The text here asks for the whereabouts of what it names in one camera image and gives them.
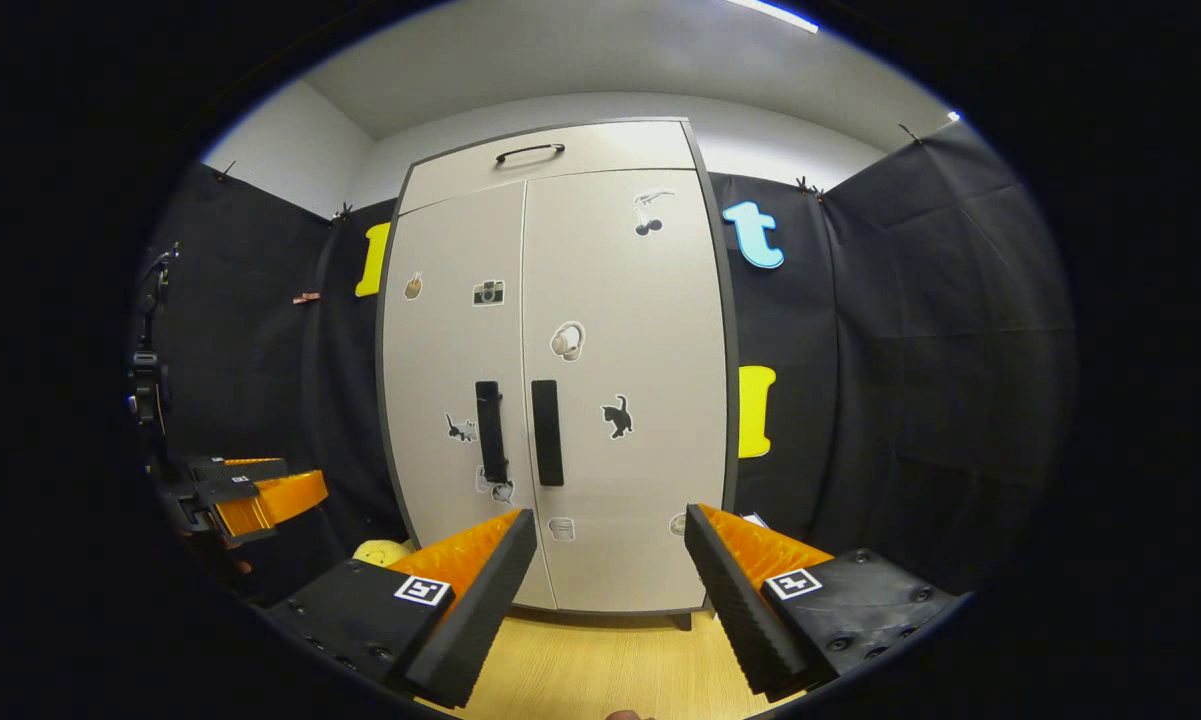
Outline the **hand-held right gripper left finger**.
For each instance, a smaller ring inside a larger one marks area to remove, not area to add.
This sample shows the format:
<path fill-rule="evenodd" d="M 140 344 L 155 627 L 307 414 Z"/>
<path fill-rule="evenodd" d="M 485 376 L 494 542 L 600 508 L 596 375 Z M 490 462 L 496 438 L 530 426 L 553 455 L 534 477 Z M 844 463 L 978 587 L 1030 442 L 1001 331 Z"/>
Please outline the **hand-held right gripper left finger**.
<path fill-rule="evenodd" d="M 340 562 L 263 618 L 386 691 L 464 707 L 537 544 L 533 512 L 512 510 L 386 566 Z"/>

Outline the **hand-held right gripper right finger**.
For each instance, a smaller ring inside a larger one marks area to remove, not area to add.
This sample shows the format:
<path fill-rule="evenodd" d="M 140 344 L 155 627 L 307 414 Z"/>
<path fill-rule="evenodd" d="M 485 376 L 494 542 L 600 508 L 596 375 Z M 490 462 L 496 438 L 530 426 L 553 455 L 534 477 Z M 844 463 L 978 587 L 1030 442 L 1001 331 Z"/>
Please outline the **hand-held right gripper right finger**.
<path fill-rule="evenodd" d="M 823 692 L 925 638 L 969 598 L 874 550 L 832 556 L 691 503 L 685 546 L 751 692 Z"/>

